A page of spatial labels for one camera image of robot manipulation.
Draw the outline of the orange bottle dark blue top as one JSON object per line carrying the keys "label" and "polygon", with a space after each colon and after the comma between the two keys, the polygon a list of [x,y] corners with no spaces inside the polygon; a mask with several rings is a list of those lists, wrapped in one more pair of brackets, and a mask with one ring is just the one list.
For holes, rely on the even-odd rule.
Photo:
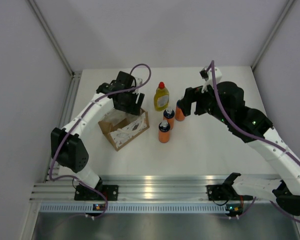
{"label": "orange bottle dark blue top", "polygon": [[175,111],[169,106],[163,112],[163,119],[170,124],[170,129],[174,128]]}

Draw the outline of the orange bottle light blue top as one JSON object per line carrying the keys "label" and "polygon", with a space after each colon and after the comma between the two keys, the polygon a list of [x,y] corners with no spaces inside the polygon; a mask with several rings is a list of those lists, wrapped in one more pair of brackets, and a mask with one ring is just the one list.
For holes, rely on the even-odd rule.
{"label": "orange bottle light blue top", "polygon": [[180,108],[180,99],[176,102],[176,108],[175,108],[175,119],[179,122],[182,122],[185,120],[185,116]]}

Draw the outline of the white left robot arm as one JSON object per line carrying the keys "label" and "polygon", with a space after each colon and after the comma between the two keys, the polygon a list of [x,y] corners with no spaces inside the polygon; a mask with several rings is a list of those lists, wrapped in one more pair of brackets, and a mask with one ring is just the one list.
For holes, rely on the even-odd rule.
{"label": "white left robot arm", "polygon": [[53,163],[71,170],[69,177],[82,182],[85,193],[92,200],[103,194],[101,178],[89,166],[89,153],[84,138],[104,116],[119,111],[140,116],[145,95],[138,90],[144,85],[131,73],[120,71],[110,83],[102,83],[83,110],[62,128],[54,128],[50,135]]}

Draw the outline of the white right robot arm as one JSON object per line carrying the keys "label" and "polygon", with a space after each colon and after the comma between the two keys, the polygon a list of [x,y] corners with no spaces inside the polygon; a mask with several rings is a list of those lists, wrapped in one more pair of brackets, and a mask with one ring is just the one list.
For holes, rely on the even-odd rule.
{"label": "white right robot arm", "polygon": [[259,153],[280,176],[264,179],[231,173],[219,185],[220,199],[237,200],[239,196],[257,197],[272,202],[285,212],[300,216],[300,160],[279,136],[273,123],[258,109],[245,105],[244,90],[226,81],[213,87],[188,87],[178,106],[185,116],[209,114],[225,124],[228,130]]}

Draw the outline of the yellow dish soap bottle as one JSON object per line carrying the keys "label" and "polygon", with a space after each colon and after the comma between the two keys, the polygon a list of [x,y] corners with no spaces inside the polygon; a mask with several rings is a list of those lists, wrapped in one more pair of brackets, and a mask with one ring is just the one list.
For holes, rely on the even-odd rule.
{"label": "yellow dish soap bottle", "polygon": [[163,81],[158,84],[153,98],[154,109],[158,112],[165,110],[169,105],[170,93]]}

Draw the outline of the orange bottle navy pump top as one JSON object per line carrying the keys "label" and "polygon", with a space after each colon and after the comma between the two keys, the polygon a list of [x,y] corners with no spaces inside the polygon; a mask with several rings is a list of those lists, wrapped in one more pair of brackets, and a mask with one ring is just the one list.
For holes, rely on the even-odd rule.
{"label": "orange bottle navy pump top", "polygon": [[161,143],[167,143],[170,139],[170,130],[171,125],[169,122],[164,119],[159,125],[158,125],[158,140]]}

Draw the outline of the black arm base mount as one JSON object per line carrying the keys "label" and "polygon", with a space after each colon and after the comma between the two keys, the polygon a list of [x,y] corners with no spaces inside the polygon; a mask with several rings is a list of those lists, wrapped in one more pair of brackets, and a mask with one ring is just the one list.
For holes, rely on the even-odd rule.
{"label": "black arm base mount", "polygon": [[[108,201],[117,201],[119,186],[118,185],[103,185],[100,192],[105,196]],[[75,201],[102,201],[103,198],[97,194],[95,191],[82,186],[81,184],[77,185],[75,188]]]}

